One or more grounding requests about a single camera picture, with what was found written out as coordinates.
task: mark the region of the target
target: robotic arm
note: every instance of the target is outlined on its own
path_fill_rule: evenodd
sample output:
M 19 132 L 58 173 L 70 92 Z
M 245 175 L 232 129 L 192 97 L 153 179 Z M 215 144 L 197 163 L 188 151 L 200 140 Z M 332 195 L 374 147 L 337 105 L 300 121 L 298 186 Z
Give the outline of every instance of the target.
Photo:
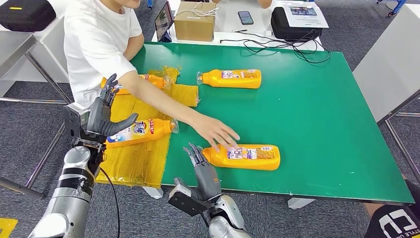
M 66 131 L 73 136 L 72 146 L 64 156 L 64 167 L 57 188 L 42 219 L 28 238 L 82 238 L 90 207 L 95 178 L 103 161 L 107 136 L 129 127 L 137 114 L 114 123 L 110 121 L 111 106 L 118 89 L 116 75 L 106 82 L 89 113 L 72 103 L 65 106 Z M 82 128 L 87 123 L 87 132 Z
M 95 178 L 103 161 L 107 136 L 132 125 L 137 114 L 120 122 L 111 122 L 111 106 L 118 89 L 116 75 L 106 82 L 89 112 L 77 103 L 65 106 L 66 132 L 73 136 L 64 156 L 64 166 L 48 207 L 28 238 L 84 237 Z M 201 214 L 212 238 L 251 238 L 235 201 L 221 193 L 216 170 L 208 163 L 201 148 L 184 148 L 194 166 L 198 187 L 188 187 L 175 178 L 169 203 L 191 216 Z M 204 217 L 210 216 L 210 223 Z
M 175 178 L 169 204 L 190 216 L 200 214 L 212 238 L 251 238 L 235 201 L 228 195 L 222 195 L 216 170 L 204 157 L 200 147 L 189 145 L 191 149 L 184 147 L 184 150 L 193 163 L 198 186 L 190 188 L 180 178 Z M 208 212 L 210 223 L 204 217 L 204 212 Z

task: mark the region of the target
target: white t-shirt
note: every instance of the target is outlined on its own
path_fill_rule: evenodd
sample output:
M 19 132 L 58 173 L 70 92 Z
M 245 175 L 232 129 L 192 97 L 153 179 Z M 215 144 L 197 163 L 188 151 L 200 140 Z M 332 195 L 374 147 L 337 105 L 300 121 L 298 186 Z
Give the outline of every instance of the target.
M 71 0 L 64 17 L 64 53 L 71 91 L 82 106 L 91 106 L 102 78 L 117 79 L 136 70 L 123 56 L 128 38 L 142 33 L 133 9 L 118 14 L 100 0 Z

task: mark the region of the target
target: black case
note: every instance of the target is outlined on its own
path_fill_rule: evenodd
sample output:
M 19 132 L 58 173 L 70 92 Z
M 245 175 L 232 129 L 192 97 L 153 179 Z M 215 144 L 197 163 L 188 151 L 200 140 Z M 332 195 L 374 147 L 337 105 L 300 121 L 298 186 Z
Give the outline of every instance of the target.
M 276 38 L 291 42 L 313 40 L 322 33 L 322 28 L 290 27 L 282 7 L 274 8 L 271 14 L 271 26 Z
M 47 0 L 8 0 L 0 6 L 0 24 L 11 31 L 42 31 L 55 17 Z

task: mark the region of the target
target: person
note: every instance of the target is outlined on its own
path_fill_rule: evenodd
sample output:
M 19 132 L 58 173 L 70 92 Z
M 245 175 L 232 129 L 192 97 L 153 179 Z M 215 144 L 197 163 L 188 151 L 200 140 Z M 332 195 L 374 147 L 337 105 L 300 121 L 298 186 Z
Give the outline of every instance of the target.
M 211 0 L 214 3 L 219 3 L 222 0 Z M 260 4 L 260 6 L 264 9 L 269 8 L 272 4 L 273 0 L 258 0 L 258 3 Z
M 153 0 L 147 0 L 147 8 L 149 10 L 152 10 L 152 7 L 153 7 Z
M 116 73 L 118 82 L 132 95 L 190 125 L 216 150 L 216 141 L 225 147 L 236 147 L 239 135 L 233 129 L 177 102 L 139 78 L 129 62 L 144 43 L 134 13 L 139 5 L 140 0 L 73 0 L 67 7 L 64 53 L 75 102 L 90 107 L 100 94 L 102 78 Z
M 420 238 L 420 187 L 403 176 L 415 204 L 394 206 L 365 203 L 371 217 L 365 238 Z

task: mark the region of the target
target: green table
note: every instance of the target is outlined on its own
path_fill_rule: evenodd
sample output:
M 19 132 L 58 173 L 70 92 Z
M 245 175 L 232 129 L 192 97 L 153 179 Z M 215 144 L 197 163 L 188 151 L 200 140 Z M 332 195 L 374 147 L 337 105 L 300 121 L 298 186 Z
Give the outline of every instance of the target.
M 317 52 L 322 60 L 326 52 Z M 342 53 L 309 64 L 293 51 L 250 55 L 243 47 L 146 43 L 132 60 L 139 73 L 163 65 L 181 66 L 179 84 L 195 85 L 197 71 L 257 68 L 257 90 L 200 86 L 197 111 L 217 118 L 241 136 L 242 144 L 273 144 L 281 162 L 276 171 L 216 168 L 223 189 L 413 203 Z M 191 127 L 180 125 L 170 139 L 162 184 L 181 177 L 196 185 L 190 159 L 182 150 L 192 142 L 207 147 Z

